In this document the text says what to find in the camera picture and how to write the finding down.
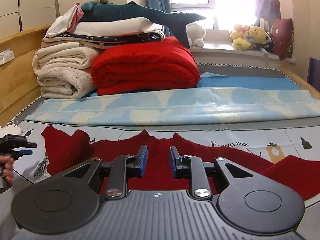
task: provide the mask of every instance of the window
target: window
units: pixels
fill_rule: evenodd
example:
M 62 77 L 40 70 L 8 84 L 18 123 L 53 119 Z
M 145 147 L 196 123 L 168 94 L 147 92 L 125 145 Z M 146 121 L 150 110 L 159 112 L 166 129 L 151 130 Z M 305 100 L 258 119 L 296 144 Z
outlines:
M 252 25 L 255 0 L 170 0 L 172 12 L 195 12 L 206 17 L 206 29 L 233 30 L 235 24 Z

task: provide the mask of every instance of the purple panel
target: purple panel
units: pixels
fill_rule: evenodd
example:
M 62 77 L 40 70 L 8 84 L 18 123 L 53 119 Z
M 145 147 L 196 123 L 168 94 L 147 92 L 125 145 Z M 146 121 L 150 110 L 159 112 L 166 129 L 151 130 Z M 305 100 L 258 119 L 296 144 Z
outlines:
M 320 60 L 310 58 L 307 82 L 320 91 Z

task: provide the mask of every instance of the bed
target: bed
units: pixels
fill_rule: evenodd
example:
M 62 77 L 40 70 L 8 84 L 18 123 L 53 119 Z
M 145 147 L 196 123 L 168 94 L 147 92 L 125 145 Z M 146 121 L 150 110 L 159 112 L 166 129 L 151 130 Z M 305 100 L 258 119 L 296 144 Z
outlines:
M 225 145 L 251 152 L 273 161 L 270 148 L 278 146 L 284 156 L 295 155 L 302 159 L 320 161 L 317 150 L 320 145 L 320 117 L 257 122 L 229 122 L 216 124 L 172 124 L 172 125 L 92 125 L 52 123 L 30 119 L 39 111 L 44 99 L 31 68 L 32 58 L 49 26 L 18 33 L 0 41 L 1 49 L 10 48 L 15 60 L 0 67 L 0 126 L 7 123 L 19 125 L 30 142 L 38 143 L 32 156 L 22 157 L 14 164 L 16 171 L 13 187 L 0 195 L 0 239 L 9 239 L 18 229 L 10 213 L 13 196 L 30 185 L 50 176 L 45 171 L 45 146 L 41 132 L 48 125 L 72 135 L 77 129 L 85 131 L 92 142 L 102 139 L 111 141 L 131 138 L 142 130 L 156 138 L 171 138 L 178 132 L 183 138 L 209 147 Z M 308 90 L 313 98 L 320 100 L 320 93 L 289 69 L 262 69 L 254 66 L 199 64 L 201 73 L 213 73 L 230 77 L 289 78 L 291 82 Z M 305 202 L 306 213 L 298 232 L 306 239 L 317 239 L 320 229 L 320 195 Z

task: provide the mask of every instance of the pink cloth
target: pink cloth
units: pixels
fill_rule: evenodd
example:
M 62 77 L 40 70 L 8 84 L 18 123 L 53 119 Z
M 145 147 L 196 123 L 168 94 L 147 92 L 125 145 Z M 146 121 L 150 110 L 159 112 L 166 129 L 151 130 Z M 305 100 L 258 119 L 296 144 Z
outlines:
M 77 6 L 77 10 L 76 10 L 75 16 L 73 17 L 71 22 L 71 27 L 67 29 L 67 32 L 71 32 L 75 28 L 76 23 L 78 23 L 82 18 L 82 16 L 84 15 L 83 10 L 81 9 L 81 4 L 77 2 L 76 6 Z

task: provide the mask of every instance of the wooden headboard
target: wooden headboard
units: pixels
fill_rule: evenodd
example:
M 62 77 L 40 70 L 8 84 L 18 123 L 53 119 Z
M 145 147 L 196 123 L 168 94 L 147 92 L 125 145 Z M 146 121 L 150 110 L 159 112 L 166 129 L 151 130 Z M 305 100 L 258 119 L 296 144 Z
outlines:
M 0 52 L 13 50 L 15 59 L 0 66 L 0 126 L 40 96 L 32 60 L 50 25 L 16 33 L 0 40 Z

